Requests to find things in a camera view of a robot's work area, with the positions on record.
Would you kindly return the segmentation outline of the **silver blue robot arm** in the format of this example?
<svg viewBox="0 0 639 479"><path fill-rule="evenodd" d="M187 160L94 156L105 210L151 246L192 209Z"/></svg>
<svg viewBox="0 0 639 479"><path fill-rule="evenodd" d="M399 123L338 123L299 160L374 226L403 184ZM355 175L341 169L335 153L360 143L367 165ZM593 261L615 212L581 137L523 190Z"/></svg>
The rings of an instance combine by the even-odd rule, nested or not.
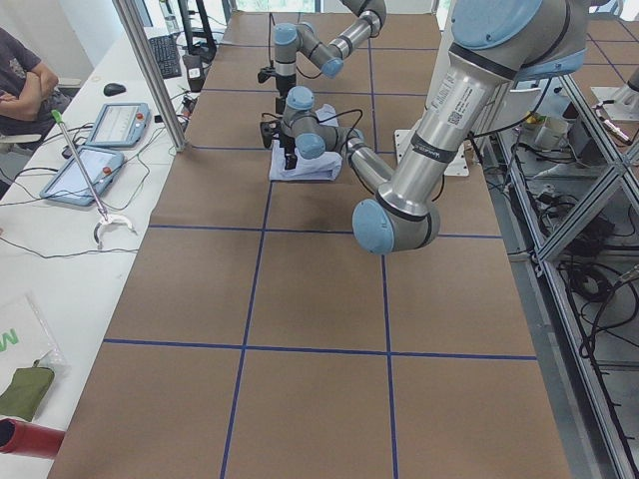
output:
<svg viewBox="0 0 639 479"><path fill-rule="evenodd" d="M304 55L319 69L321 75L334 78L348 58L363 42L379 35L386 21L386 5L382 0L342 1L356 19L343 32L328 43L323 42L309 22L278 23L272 33L274 51L269 65L258 73L263 84L274 78L279 95L276 113L284 112L286 99L297 85L297 55Z"/></svg>
<svg viewBox="0 0 639 479"><path fill-rule="evenodd" d="M261 125L265 144L278 142L284 167L328 152L341 155L370 190L352 214L359 245L375 254L417 249L438 234L431 194L495 90L508 82L552 78L578 70L585 58L586 1L459 1L450 14L449 66L413 130L396 168L355 128L331 126L315 111L314 93L297 83L297 58L336 76L344 60L376 37L386 20L381 1L351 1L354 22L328 43L309 23L275 28L273 62L279 116Z"/></svg>

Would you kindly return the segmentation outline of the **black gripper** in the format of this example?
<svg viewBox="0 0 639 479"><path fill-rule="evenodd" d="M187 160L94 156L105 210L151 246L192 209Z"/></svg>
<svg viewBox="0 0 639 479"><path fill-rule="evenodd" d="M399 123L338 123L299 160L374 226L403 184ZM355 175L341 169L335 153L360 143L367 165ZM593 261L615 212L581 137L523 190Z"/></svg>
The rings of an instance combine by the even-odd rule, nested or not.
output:
<svg viewBox="0 0 639 479"><path fill-rule="evenodd" d="M283 121L281 119L260 121L260 133L265 148L270 148L274 140L279 142L280 147L285 150L285 170L287 172L294 170L298 163L295 138L285 132Z"/></svg>
<svg viewBox="0 0 639 479"><path fill-rule="evenodd" d="M282 75L276 71L275 67L267 66L259 71L257 78L260 84L265 83L269 78L276 80L279 95L276 97L275 106L276 113L281 115L285 110L289 91L297 85L297 73L293 72L290 75Z"/></svg>

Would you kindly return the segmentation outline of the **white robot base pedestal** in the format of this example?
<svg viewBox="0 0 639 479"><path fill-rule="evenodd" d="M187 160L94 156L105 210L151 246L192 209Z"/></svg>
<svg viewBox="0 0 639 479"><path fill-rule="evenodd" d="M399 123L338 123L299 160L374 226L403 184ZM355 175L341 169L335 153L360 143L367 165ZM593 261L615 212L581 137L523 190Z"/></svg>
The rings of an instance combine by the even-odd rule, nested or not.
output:
<svg viewBox="0 0 639 479"><path fill-rule="evenodd" d="M483 1L451 4L423 115L398 144L396 180L469 175L464 139L500 82L464 39L486 11Z"/></svg>

